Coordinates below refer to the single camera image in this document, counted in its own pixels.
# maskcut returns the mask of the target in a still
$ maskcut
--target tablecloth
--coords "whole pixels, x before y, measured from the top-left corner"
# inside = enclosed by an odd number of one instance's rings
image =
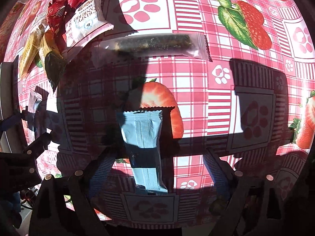
[[[46,11],[50,1],[26,4],[5,61],[21,54],[30,31],[28,26],[21,33],[23,25]],[[67,67],[55,93],[43,68],[34,67],[24,80],[16,71],[15,107],[24,109],[36,87],[47,96],[45,123],[53,142],[37,159],[41,176],[70,175],[97,158],[105,147],[108,125],[116,122],[113,106],[140,75],[169,88],[183,119],[180,150],[162,159],[163,180],[170,191],[164,197],[135,196],[131,166],[117,160],[94,200],[102,211],[97,211],[100,219],[146,229],[215,221],[208,211],[215,188],[201,155],[206,147],[245,175],[272,175],[285,198],[309,151],[289,143],[288,126],[294,118],[305,117],[307,98],[315,89],[314,46],[294,1],[232,0],[244,1],[262,13],[263,28],[272,42],[268,50],[250,48],[229,33],[219,19],[218,0],[118,0],[125,21],[115,13],[114,1],[105,0],[103,9],[114,29],[95,41],[128,34],[201,32],[211,61],[158,56],[96,69],[87,46]],[[39,2],[40,9],[32,12]],[[27,125],[24,128],[27,138]]]

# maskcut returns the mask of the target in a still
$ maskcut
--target pink plaid pattern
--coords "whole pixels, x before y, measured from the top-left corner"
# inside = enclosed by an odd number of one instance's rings
[[[12,61],[25,45],[30,27],[21,35],[20,30],[37,1],[30,0],[29,8],[16,21],[8,42],[6,61]],[[41,1],[39,13],[47,9],[50,0]],[[315,89],[314,47],[308,41],[308,30],[293,0],[241,1],[263,14],[263,27],[272,40],[271,49],[254,50],[233,38],[219,21],[217,0],[158,0],[159,19],[165,20],[140,22],[133,14],[126,13],[133,18],[130,26],[140,34],[202,32],[207,38],[212,62],[183,56],[162,56],[95,69],[86,47],[79,54],[79,63],[76,61],[72,68],[72,72],[83,70],[83,77],[65,74],[58,94],[52,93],[42,68],[35,67],[27,80],[18,79],[15,89],[19,96],[15,97],[15,106],[24,109],[28,105],[30,89],[36,86],[45,89],[49,93],[47,107],[56,113],[47,118],[51,130],[59,132],[59,136],[67,135],[71,140],[60,146],[51,143],[49,150],[38,158],[41,176],[60,173],[57,167],[63,173],[71,174],[77,169],[84,169],[95,159],[104,149],[101,137],[105,134],[105,127],[116,123],[112,103],[119,102],[121,92],[130,89],[134,77],[145,75],[148,79],[157,78],[157,82],[167,86],[178,103],[184,123],[184,136],[180,140],[183,155],[199,153],[162,160],[165,167],[163,181],[168,188],[174,188],[170,194],[177,196],[174,207],[177,207],[178,216],[176,221],[172,220],[173,224],[153,225],[129,217],[126,200],[122,201],[120,195],[134,192],[132,169],[126,163],[114,163],[102,194],[98,196],[99,206],[104,213],[110,214],[110,218],[98,214],[101,220],[112,219],[113,224],[146,229],[215,221],[208,211],[215,199],[215,188],[200,155],[201,148],[205,147],[214,149],[233,169],[242,170],[246,175],[272,175],[279,193],[285,198],[301,172],[308,153],[296,144],[284,142],[283,139],[288,136],[288,125],[283,122],[286,115],[289,125],[295,117],[301,118],[304,110],[299,103],[305,104],[305,98]],[[144,3],[140,3],[139,10],[146,11]],[[106,15],[114,15],[112,10],[109,7]],[[145,13],[151,18],[155,17],[154,13]],[[119,20],[111,38],[119,34],[117,29]],[[97,40],[107,38],[103,34]],[[233,65],[230,64],[231,58],[249,60],[267,67],[253,67],[250,63]],[[243,113],[238,110],[237,99],[242,95],[254,99],[251,94],[253,89],[258,99],[264,99],[269,104],[266,115],[268,136],[256,139],[249,146],[237,146],[231,137],[231,133],[237,129],[237,114],[242,116]]]

